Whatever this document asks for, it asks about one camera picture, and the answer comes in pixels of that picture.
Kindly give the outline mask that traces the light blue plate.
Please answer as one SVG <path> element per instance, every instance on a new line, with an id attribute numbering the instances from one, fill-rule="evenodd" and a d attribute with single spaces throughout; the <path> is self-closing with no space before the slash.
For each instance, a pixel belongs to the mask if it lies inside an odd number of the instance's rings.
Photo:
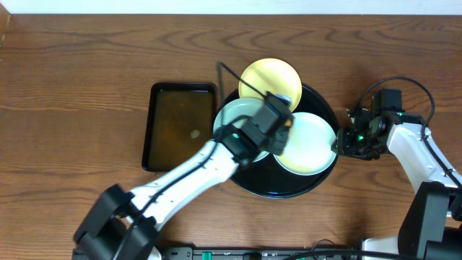
<path id="1" fill-rule="evenodd" d="M 217 116 L 219 128 L 195 155 L 201 161 L 201 168 L 215 166 L 246 167 L 253 164 L 261 154 L 257 141 L 268 139 L 253 123 L 266 115 L 268 107 L 260 100 L 239 98 L 226 104 Z"/>

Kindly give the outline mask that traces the light green plate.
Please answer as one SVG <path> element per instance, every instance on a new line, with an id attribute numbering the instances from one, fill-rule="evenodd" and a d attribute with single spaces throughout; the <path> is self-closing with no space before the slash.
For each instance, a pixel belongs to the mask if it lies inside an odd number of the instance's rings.
<path id="1" fill-rule="evenodd" d="M 336 154 L 331 151 L 331 145 L 336 135 L 320 116 L 306 112 L 297 112 L 293 116 L 284 151 L 275 155 L 275 160 L 291 173 L 314 176 L 333 165 Z"/>

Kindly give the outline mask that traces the yellow plate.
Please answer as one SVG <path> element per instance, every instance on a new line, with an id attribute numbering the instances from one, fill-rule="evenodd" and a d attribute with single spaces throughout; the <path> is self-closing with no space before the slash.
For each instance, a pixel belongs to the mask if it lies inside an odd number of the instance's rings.
<path id="1" fill-rule="evenodd" d="M 293 112 L 302 97 L 302 82 L 296 70 L 277 58 L 263 58 L 248 66 L 240 77 L 262 94 L 271 92 L 290 98 Z"/>

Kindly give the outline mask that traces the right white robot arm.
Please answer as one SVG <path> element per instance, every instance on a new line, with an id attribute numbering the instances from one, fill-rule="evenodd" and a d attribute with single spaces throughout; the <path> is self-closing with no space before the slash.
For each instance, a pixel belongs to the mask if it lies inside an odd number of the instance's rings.
<path id="1" fill-rule="evenodd" d="M 353 127 L 340 129 L 331 149 L 361 160 L 393 155 L 416 193 L 398 235 L 368 238 L 362 250 L 418 259 L 460 259 L 461 229 L 448 227 L 446 220 L 461 220 L 461 175 L 435 144 L 426 121 L 384 108 L 357 111 L 352 120 Z"/>

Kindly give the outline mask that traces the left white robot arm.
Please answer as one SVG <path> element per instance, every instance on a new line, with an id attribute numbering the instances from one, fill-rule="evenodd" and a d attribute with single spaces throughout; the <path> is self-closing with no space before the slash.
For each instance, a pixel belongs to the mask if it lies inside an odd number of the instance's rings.
<path id="1" fill-rule="evenodd" d="M 193 157 L 163 177 L 125 192 L 101 193 L 73 236 L 88 259 L 161 259 L 155 244 L 167 221 L 197 196 L 223 183 L 263 151 L 280 155 L 294 116 L 290 97 L 266 93 L 239 128 L 221 126 Z"/>

